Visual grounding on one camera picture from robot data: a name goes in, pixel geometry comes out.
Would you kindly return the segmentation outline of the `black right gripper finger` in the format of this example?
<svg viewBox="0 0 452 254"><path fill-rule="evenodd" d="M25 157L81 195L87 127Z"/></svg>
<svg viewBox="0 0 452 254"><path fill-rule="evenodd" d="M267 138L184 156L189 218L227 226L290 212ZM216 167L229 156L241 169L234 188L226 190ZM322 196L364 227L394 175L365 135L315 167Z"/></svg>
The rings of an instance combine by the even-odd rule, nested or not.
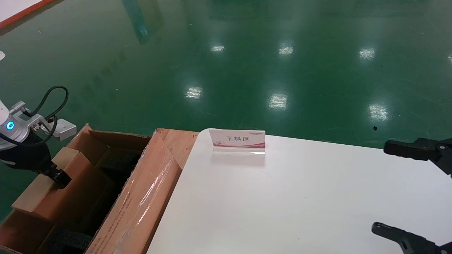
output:
<svg viewBox="0 0 452 254"><path fill-rule="evenodd" d="M380 222L374 222L371 227L372 233L394 241L402 249L404 254L451 254L452 243L443 244L442 246L429 241L428 239L415 235L411 232L392 227Z"/></svg>
<svg viewBox="0 0 452 254"><path fill-rule="evenodd" d="M446 175L452 175L452 139L433 140L418 138L413 143L388 140L383 148L386 154L431 161Z"/></svg>

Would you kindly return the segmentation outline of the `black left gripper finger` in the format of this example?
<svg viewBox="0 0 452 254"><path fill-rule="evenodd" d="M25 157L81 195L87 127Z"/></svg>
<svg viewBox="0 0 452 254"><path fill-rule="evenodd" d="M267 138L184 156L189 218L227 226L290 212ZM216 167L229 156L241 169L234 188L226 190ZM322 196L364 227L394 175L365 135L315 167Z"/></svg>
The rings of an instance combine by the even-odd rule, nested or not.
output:
<svg viewBox="0 0 452 254"><path fill-rule="evenodd" d="M64 189L72 180L72 178L65 171L58 169L57 165L45 166L42 169L42 174L52 179L58 189Z"/></svg>

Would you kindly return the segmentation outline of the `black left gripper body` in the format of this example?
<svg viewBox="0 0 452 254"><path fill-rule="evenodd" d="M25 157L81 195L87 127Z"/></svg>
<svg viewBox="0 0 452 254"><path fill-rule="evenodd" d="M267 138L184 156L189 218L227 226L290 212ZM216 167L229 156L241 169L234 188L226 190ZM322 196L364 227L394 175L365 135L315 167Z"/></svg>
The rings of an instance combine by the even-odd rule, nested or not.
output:
<svg viewBox="0 0 452 254"><path fill-rule="evenodd" d="M29 170L40 174L48 174L53 170L53 162L47 143L38 146L24 146L35 144L42 139L25 139L21 146L0 152L0 159L13 169Z"/></svg>

